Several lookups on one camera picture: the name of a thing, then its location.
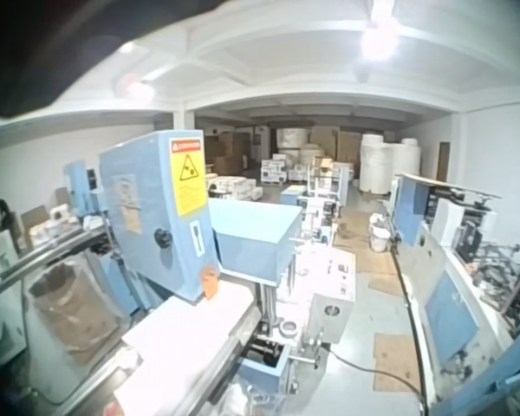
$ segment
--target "industrial machine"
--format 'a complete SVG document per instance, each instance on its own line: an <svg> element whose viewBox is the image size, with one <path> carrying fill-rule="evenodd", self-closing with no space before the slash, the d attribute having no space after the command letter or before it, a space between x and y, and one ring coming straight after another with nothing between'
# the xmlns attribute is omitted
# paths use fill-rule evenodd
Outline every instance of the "industrial machine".
<svg viewBox="0 0 520 416"><path fill-rule="evenodd" d="M55 414L199 414L233 374L285 395L297 363L340 340L354 256L301 238L300 206L207 198L203 146L164 131L105 151L87 210L101 226L0 269L0 296L24 294L30 385Z"/></svg>
<svg viewBox="0 0 520 416"><path fill-rule="evenodd" d="M390 204L430 414L473 414L520 380L519 247L492 242L496 198L402 175Z"/></svg>
<svg viewBox="0 0 520 416"><path fill-rule="evenodd" d="M348 164L316 158L307 171L307 184L282 192L281 204L302 207L303 238L331 245L341 206L347 203L350 172Z"/></svg>
<svg viewBox="0 0 520 416"><path fill-rule="evenodd" d="M77 160L63 167L63 176L68 188L69 203L77 217L83 218L99 211L95 191L97 178L94 169L87 169L84 160Z"/></svg>

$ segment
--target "ceiling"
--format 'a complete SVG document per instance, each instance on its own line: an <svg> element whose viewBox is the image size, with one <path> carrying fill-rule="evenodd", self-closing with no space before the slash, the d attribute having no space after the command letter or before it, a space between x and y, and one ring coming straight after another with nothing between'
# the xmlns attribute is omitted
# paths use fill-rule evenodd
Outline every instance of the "ceiling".
<svg viewBox="0 0 520 416"><path fill-rule="evenodd" d="M449 114L401 101L343 94L288 94L241 100L196 111L198 127L216 125L274 128L317 125L361 130L400 130Z"/></svg>
<svg viewBox="0 0 520 416"><path fill-rule="evenodd" d="M389 60L368 62L361 37L376 6L397 19L400 39ZM127 98L119 85L129 75L154 99ZM21 120L132 109L393 129L518 101L520 1L233 0L137 39Z"/></svg>

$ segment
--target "cardboard sheet on floor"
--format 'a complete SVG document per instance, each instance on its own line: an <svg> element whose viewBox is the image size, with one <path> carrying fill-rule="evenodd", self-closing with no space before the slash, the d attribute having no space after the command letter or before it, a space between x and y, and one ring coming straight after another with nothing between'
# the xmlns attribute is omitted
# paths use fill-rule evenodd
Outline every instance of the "cardboard sheet on floor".
<svg viewBox="0 0 520 416"><path fill-rule="evenodd" d="M402 287L400 286L399 277L387 274L372 274L368 287L388 295L403 297Z"/></svg>
<svg viewBox="0 0 520 416"><path fill-rule="evenodd" d="M370 243L367 229L369 218L370 214L367 212L350 211L343 208L334 245L343 250L368 248Z"/></svg>
<svg viewBox="0 0 520 416"><path fill-rule="evenodd" d="M374 340L375 369L400 377L420 390L418 359L414 339L410 335L376 334ZM411 392L400 381L384 374L374 376L376 392Z"/></svg>
<svg viewBox="0 0 520 416"><path fill-rule="evenodd" d="M357 273L397 274L391 253L376 253L370 248L363 250L352 249L351 251L356 255Z"/></svg>

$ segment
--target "cardboard box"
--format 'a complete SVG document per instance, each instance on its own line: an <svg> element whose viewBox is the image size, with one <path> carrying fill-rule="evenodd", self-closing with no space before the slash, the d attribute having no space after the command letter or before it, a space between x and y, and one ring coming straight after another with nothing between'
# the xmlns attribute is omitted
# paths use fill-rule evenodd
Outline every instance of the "cardboard box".
<svg viewBox="0 0 520 416"><path fill-rule="evenodd" d="M335 126L313 126L310 133L310 142L317 143L331 158L337 157L337 136L339 127Z"/></svg>
<svg viewBox="0 0 520 416"><path fill-rule="evenodd" d="M361 167L362 135L354 132L339 132L337 137L337 161L352 163L358 178Z"/></svg>
<svg viewBox="0 0 520 416"><path fill-rule="evenodd" d="M250 134L226 132L219 135L219 141L225 144L227 156L246 156L250 159Z"/></svg>
<svg viewBox="0 0 520 416"><path fill-rule="evenodd" d="M213 163L214 159L225 156L225 143L218 141L217 136L205 137L205 160L206 163Z"/></svg>
<svg viewBox="0 0 520 416"><path fill-rule="evenodd" d="M238 175L243 171L241 156L218 156L213 162L214 172L220 176Z"/></svg>

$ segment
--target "ceiling light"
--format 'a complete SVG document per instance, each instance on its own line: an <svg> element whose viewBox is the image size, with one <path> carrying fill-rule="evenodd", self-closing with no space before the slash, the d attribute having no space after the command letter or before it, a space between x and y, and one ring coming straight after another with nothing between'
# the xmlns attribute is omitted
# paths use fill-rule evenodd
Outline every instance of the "ceiling light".
<svg viewBox="0 0 520 416"><path fill-rule="evenodd" d="M156 95L156 90L143 82L133 82L127 86L127 98L140 101L150 102Z"/></svg>
<svg viewBox="0 0 520 416"><path fill-rule="evenodd" d="M135 44L133 42L127 42L121 45L120 52L122 54L129 54L133 51Z"/></svg>
<svg viewBox="0 0 520 416"><path fill-rule="evenodd" d="M392 17L369 27L362 36L362 54L370 61L389 59L399 43L399 25Z"/></svg>

